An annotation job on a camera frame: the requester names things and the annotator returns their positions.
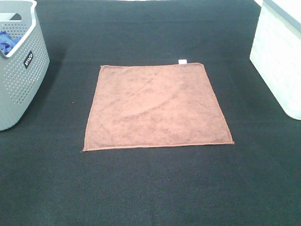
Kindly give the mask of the blue towel in basket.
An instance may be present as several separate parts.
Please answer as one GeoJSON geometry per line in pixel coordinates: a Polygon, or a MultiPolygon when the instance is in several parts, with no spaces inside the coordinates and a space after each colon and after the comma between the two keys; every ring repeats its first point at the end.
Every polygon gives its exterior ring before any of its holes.
{"type": "Polygon", "coordinates": [[[0,49],[1,51],[7,55],[15,45],[20,41],[21,37],[19,38],[11,38],[10,35],[3,31],[0,33],[0,49]]]}

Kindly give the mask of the grey perforated laundry basket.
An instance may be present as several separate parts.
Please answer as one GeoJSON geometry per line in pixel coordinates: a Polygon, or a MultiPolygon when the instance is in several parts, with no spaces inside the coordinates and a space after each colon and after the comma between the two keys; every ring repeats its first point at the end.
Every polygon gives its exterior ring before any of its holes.
{"type": "Polygon", "coordinates": [[[13,127],[37,93],[50,60],[35,0],[2,0],[0,32],[20,41],[5,55],[0,50],[0,129],[13,127]]]}

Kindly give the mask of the white woven storage basket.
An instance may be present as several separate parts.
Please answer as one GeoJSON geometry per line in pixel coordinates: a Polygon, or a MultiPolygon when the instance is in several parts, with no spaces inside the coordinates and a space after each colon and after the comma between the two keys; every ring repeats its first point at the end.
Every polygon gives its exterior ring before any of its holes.
{"type": "Polygon", "coordinates": [[[301,2],[264,0],[250,60],[291,118],[301,118],[301,2]]]}

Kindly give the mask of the brown microfiber towel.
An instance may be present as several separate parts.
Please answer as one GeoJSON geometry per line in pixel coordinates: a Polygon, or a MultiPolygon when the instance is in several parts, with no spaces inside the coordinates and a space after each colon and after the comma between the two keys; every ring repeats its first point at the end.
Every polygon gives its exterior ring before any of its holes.
{"type": "Polygon", "coordinates": [[[232,144],[203,64],[101,66],[84,151],[232,144]]]}

